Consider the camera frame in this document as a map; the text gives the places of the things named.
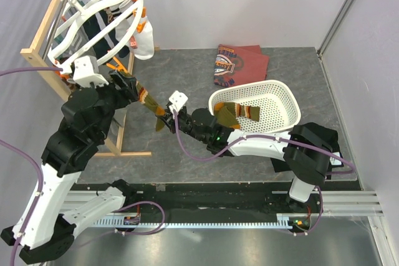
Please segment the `olive striped sock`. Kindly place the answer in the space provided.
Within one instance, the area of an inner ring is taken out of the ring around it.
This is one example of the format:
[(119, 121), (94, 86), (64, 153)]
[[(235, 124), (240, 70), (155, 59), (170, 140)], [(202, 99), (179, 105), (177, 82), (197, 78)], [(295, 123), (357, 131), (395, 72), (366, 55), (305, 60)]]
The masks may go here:
[(138, 102), (153, 112), (156, 117), (165, 113), (165, 109), (158, 104), (158, 102), (149, 94), (148, 90), (139, 81), (137, 81), (137, 90), (139, 96)]
[(213, 112), (220, 125), (240, 130), (241, 125), (238, 122), (238, 118), (245, 117), (253, 121), (259, 121), (261, 108), (241, 105), (236, 102), (218, 102), (214, 105)]

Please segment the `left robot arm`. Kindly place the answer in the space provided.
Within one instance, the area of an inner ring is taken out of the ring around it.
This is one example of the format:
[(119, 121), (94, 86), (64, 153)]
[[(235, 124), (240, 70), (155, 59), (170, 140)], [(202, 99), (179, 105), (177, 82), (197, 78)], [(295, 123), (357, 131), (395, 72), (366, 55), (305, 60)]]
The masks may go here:
[(111, 80), (104, 86), (81, 87), (62, 105), (60, 126), (44, 148), (42, 164), (34, 165), (38, 180), (28, 206), (17, 224), (1, 232), (12, 254), (20, 248), (19, 256), (28, 265), (58, 259), (96, 220), (119, 209), (130, 212), (137, 205), (133, 189), (119, 179), (78, 209), (60, 212), (71, 187), (105, 143), (115, 111), (138, 101), (135, 77), (109, 74)]

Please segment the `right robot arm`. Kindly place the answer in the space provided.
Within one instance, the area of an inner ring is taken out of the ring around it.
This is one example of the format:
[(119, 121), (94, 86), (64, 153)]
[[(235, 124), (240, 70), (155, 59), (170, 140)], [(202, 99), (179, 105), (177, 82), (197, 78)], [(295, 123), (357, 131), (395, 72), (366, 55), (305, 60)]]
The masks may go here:
[(296, 125), (277, 133), (248, 133), (224, 126), (205, 108), (192, 114), (166, 109), (156, 112), (157, 127), (167, 127), (172, 133), (184, 133), (206, 145), (213, 158), (222, 156), (258, 156), (278, 162), (276, 172), (294, 173), (287, 208), (300, 212), (308, 205), (311, 192), (321, 186), (334, 152), (332, 143), (313, 131), (310, 124)]

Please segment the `white round sock hanger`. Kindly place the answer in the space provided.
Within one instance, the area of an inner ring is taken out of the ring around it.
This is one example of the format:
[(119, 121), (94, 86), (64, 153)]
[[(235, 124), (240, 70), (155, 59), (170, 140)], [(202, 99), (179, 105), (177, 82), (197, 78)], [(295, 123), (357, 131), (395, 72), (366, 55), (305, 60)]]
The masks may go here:
[[(125, 50), (140, 22), (144, 0), (66, 0), (62, 17), (47, 53), (59, 65), (93, 51), (98, 64), (105, 64)], [(129, 15), (136, 16), (127, 33), (116, 40), (115, 28)]]

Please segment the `white sock black stripes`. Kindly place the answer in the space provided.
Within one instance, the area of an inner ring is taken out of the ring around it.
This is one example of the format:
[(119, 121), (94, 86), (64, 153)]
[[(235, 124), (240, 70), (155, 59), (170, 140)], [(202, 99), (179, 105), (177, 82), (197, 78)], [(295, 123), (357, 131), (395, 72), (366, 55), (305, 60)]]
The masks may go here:
[[(137, 11), (134, 11), (133, 14), (129, 15), (115, 28), (117, 41), (120, 41), (129, 30), (136, 16), (136, 12)], [(147, 16), (146, 7), (143, 8), (140, 22), (126, 45), (139, 60), (149, 60), (154, 56), (155, 45), (153, 40), (153, 26)]]

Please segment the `red printed t-shirt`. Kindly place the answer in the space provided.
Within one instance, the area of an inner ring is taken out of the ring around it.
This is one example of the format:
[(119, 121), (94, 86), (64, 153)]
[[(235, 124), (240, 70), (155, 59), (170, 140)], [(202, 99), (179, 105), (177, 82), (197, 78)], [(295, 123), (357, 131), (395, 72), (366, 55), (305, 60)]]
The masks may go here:
[(214, 84), (233, 87), (263, 81), (267, 76), (269, 56), (259, 45), (218, 45), (214, 63)]

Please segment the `white perforated plastic basket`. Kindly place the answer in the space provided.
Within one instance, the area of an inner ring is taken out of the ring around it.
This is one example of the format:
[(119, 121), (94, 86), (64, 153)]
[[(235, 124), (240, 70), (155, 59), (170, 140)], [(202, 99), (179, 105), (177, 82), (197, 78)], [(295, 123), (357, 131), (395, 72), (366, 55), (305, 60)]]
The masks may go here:
[(264, 80), (214, 92), (208, 100), (208, 108), (219, 102), (235, 102), (240, 105), (259, 107), (259, 121), (239, 117), (241, 129), (246, 132), (275, 133), (290, 130), (299, 124), (301, 112), (290, 88), (278, 80)]

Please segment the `black folded garment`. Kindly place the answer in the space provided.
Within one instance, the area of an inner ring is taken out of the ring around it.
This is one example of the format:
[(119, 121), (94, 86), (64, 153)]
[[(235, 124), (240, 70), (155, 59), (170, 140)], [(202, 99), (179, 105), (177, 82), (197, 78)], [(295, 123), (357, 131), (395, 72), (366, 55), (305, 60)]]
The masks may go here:
[[(290, 135), (290, 140), (340, 155), (339, 136), (335, 130), (310, 122), (294, 126)], [(282, 161), (271, 159), (274, 171), (292, 171), (297, 178), (308, 184), (323, 184), (327, 171), (332, 169), (329, 156), (303, 146), (289, 144), (283, 149), (283, 158)]]

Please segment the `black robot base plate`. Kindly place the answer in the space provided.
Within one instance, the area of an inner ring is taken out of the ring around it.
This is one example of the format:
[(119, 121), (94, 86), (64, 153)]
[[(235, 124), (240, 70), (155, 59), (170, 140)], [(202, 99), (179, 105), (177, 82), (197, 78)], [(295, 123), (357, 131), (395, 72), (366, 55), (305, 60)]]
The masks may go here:
[(289, 199), (290, 183), (178, 183), (159, 191), (134, 184), (126, 204), (138, 203), (145, 222), (167, 224), (275, 222), (278, 214), (308, 216), (320, 211), (320, 197)]

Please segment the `wooden drying rack frame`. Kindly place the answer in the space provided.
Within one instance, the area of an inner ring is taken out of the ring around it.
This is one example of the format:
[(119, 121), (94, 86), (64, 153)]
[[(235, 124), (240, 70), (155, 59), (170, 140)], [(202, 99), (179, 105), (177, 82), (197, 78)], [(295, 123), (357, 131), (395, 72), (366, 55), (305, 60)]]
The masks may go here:
[[(70, 86), (72, 83), (61, 76), (58, 65), (54, 65), (47, 57), (51, 42), (54, 39), (56, 27), (61, 20), (62, 11), (65, 8), (66, 0), (51, 0), (49, 7), (42, 19), (42, 22), (32, 40), (31, 46), (21, 50), (21, 55), (33, 66), (42, 67), (40, 75), (52, 87), (52, 89), (63, 99), (68, 100), (71, 96)], [(86, 55), (95, 56), (93, 51)], [(133, 63), (137, 59), (132, 51), (125, 50), (117, 54), (105, 64), (113, 71), (119, 70), (128, 74), (133, 73)]]

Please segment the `aluminium frame rail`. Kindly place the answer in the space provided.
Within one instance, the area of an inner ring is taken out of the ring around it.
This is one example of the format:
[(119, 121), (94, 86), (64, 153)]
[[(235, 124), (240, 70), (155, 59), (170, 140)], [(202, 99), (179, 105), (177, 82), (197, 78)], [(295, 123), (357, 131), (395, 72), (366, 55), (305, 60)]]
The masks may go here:
[(383, 216), (382, 207), (374, 191), (323, 191), (312, 192), (307, 202), (295, 202), (289, 207), (287, 192), (273, 191), (265, 196), (267, 207), (273, 207), (280, 214), (301, 216), (310, 208), (313, 216), (323, 209), (325, 217)]

